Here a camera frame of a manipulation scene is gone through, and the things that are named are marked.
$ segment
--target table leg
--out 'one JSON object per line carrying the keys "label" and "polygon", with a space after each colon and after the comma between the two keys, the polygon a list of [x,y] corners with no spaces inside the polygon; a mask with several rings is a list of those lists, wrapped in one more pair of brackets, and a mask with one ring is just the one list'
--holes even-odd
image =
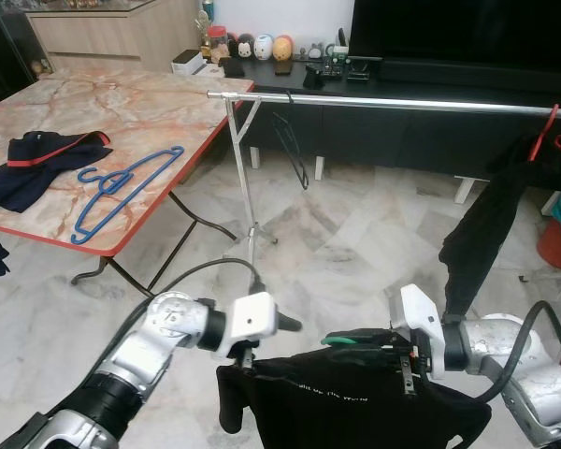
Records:
{"label": "table leg", "polygon": [[321,181],[323,172],[324,172],[324,158],[322,156],[316,156],[316,168],[314,169],[314,180]]}
{"label": "table leg", "polygon": [[250,155],[252,156],[252,168],[257,170],[260,167],[260,149],[258,147],[250,147]]}
{"label": "table leg", "polygon": [[107,264],[108,264],[108,260],[105,257],[100,257],[100,263],[96,271],[90,271],[88,273],[78,274],[73,279],[71,279],[71,285],[77,285],[79,283],[79,280],[81,279],[92,278],[94,276],[102,274],[102,271],[104,271],[104,268],[106,268]]}
{"label": "table leg", "polygon": [[207,227],[211,227],[213,229],[216,229],[220,232],[222,232],[223,234],[225,234],[228,238],[230,238],[233,241],[237,241],[238,238],[235,234],[233,234],[231,231],[229,231],[228,229],[226,229],[225,227],[220,226],[219,224],[215,224],[212,222],[209,222],[207,220],[204,220],[201,217],[198,217],[197,215],[195,215],[193,212],[191,212],[189,209],[187,209],[187,206],[185,206],[183,203],[180,202],[180,199],[173,194],[172,192],[170,192],[168,194],[168,196],[170,196],[170,198],[177,204],[177,206],[180,207],[180,209],[185,212],[187,215],[189,215],[191,218],[193,218],[195,221],[201,223],[204,226]]}
{"label": "table leg", "polygon": [[102,271],[104,271],[106,265],[110,265],[111,267],[113,267],[121,276],[124,277],[124,279],[127,282],[133,285],[141,294],[145,295],[146,297],[153,297],[152,292],[150,292],[143,285],[141,285],[133,276],[131,276],[127,271],[125,271],[124,268],[122,268],[118,264],[118,262],[116,262],[112,257],[101,256],[100,264],[96,271],[90,271],[89,273],[78,274],[71,280],[71,284],[77,285],[79,283],[79,280],[81,279],[92,278],[94,276],[102,274]]}
{"label": "table leg", "polygon": [[183,243],[185,243],[185,240],[187,240],[187,238],[189,238],[189,235],[194,231],[195,225],[197,225],[197,220],[193,220],[192,223],[190,224],[190,226],[187,228],[187,230],[185,231],[185,234],[183,234],[183,237],[181,237],[180,240],[179,240],[179,243],[177,243],[177,246],[175,246],[175,248],[172,250],[172,252],[168,256],[168,258],[164,262],[164,264],[160,267],[160,269],[158,270],[156,275],[151,280],[150,285],[148,285],[148,290],[151,290],[154,287],[154,285],[160,280],[160,278],[165,273],[165,271],[168,268],[168,266],[170,265],[170,263],[175,258],[175,255],[177,255],[177,253],[179,252],[180,247],[183,246]]}
{"label": "table leg", "polygon": [[108,264],[115,269],[127,282],[133,285],[139,293],[145,297],[154,297],[154,293],[141,285],[133,276],[131,276],[123,267],[119,265],[112,257],[103,257],[107,260]]}
{"label": "table leg", "polygon": [[464,204],[466,202],[466,198],[468,197],[471,187],[474,185],[474,181],[475,179],[473,178],[461,177],[461,184],[459,184],[459,188],[457,189],[457,193],[455,194],[455,203]]}

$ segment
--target blue plastic hanger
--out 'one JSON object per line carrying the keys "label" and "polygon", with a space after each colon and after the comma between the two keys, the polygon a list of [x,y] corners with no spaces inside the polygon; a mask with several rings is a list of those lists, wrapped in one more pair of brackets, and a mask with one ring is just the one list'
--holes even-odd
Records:
{"label": "blue plastic hanger", "polygon": [[[143,188],[148,185],[150,182],[154,180],[160,173],[168,168],[173,162],[177,160],[179,156],[181,156],[185,152],[185,149],[181,146],[172,147],[170,150],[161,150],[159,152],[155,152],[154,154],[150,154],[149,156],[144,157],[143,159],[135,162],[125,170],[117,170],[111,173],[108,173],[105,176],[93,176],[93,177],[85,177],[87,173],[91,173],[93,171],[97,171],[95,167],[89,167],[82,170],[78,175],[77,179],[81,182],[95,182],[98,181],[98,192],[93,196],[85,209],[81,212],[81,215],[77,219],[75,223],[75,232],[81,234],[83,237],[78,238],[77,234],[73,234],[71,236],[71,242],[76,245],[81,245],[85,243],[87,240],[91,239],[97,231],[102,229],[106,223],[108,223],[112,217],[114,217],[119,211],[126,206],[126,204],[131,201]],[[83,220],[92,209],[95,203],[104,195],[114,195],[116,194],[121,188],[133,178],[134,174],[132,173],[137,167],[149,162],[156,157],[162,156],[163,154],[170,154],[169,159],[156,171],[154,171],[146,180],[144,180],[127,198],[125,198],[119,205],[117,205],[114,210],[112,210],[106,217],[102,219],[100,223],[92,230],[83,229],[81,225],[83,224]]]}

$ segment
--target red container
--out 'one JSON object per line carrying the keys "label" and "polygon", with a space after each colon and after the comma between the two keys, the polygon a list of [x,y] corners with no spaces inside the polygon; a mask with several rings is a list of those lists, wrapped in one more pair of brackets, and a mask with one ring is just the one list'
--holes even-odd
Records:
{"label": "red container", "polygon": [[540,257],[553,267],[561,268],[561,224],[552,218],[536,249]]}
{"label": "red container", "polygon": [[208,29],[208,36],[210,59],[212,63],[218,64],[222,58],[230,56],[226,28],[220,25],[212,25]]}

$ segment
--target white wall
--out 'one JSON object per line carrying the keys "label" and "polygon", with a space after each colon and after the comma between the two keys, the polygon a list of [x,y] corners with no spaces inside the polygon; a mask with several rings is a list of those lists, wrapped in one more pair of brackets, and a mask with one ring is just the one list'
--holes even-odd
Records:
{"label": "white wall", "polygon": [[354,0],[214,0],[214,22],[230,33],[289,35],[296,51],[312,42],[335,42],[338,29],[349,39]]}

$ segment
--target red table edge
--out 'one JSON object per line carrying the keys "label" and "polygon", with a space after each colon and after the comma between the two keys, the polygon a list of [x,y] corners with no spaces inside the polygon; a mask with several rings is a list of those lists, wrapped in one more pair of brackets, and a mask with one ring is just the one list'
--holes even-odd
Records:
{"label": "red table edge", "polygon": [[[251,92],[253,90],[253,87],[254,87],[254,83],[252,82],[252,85],[246,90],[246,92]],[[241,106],[241,103],[242,103],[242,101],[237,102],[237,104],[235,105],[235,109],[238,109],[239,106]],[[202,145],[197,149],[197,151],[194,153],[194,155],[187,161],[187,163],[180,170],[180,172],[177,174],[177,176],[175,176],[172,179],[172,181],[168,183],[168,185],[162,191],[162,193],[160,195],[158,195],[156,200],[151,204],[151,206],[148,207],[148,209],[144,212],[144,214],[141,216],[141,218],[139,218],[139,220],[137,220],[137,223],[135,223],[135,225],[131,229],[129,229],[129,232],[127,232],[125,234],[125,236],[122,238],[122,240],[119,241],[119,243],[114,248],[111,248],[109,250],[95,250],[93,248],[86,248],[82,245],[75,245],[73,243],[67,243],[65,241],[49,239],[47,237],[34,236],[33,234],[27,234],[26,232],[17,231],[17,230],[14,230],[14,229],[8,229],[8,228],[2,227],[2,226],[0,226],[0,231],[5,232],[7,234],[12,234],[12,235],[17,236],[17,237],[23,237],[23,238],[26,238],[26,239],[37,240],[37,241],[44,241],[44,242],[50,243],[52,245],[61,246],[63,248],[68,248],[68,249],[79,251],[79,252],[82,252],[82,253],[100,255],[100,256],[104,256],[104,257],[114,257],[116,254],[118,254],[120,251],[122,251],[122,248],[125,247],[125,245],[129,242],[129,240],[136,234],[136,232],[141,228],[141,226],[143,226],[143,224],[146,222],[146,220],[148,220],[148,218],[150,218],[150,216],[153,214],[153,212],[156,210],[156,208],[158,206],[160,206],[160,204],[164,201],[165,197],[168,196],[168,193],[170,191],[172,191],[172,189],[175,188],[177,183],[179,183],[180,179],[184,175],[186,175],[187,172],[191,168],[194,167],[194,165],[197,162],[197,159],[199,158],[199,156],[201,156],[202,153],[208,148],[208,146],[212,142],[212,140],[216,136],[218,136],[218,133],[221,132],[221,130],[226,126],[227,123],[228,123],[228,117],[225,115],[224,118],[221,120],[221,122],[218,123],[218,125],[210,133],[210,135],[204,141],[204,143],[202,143]]]}

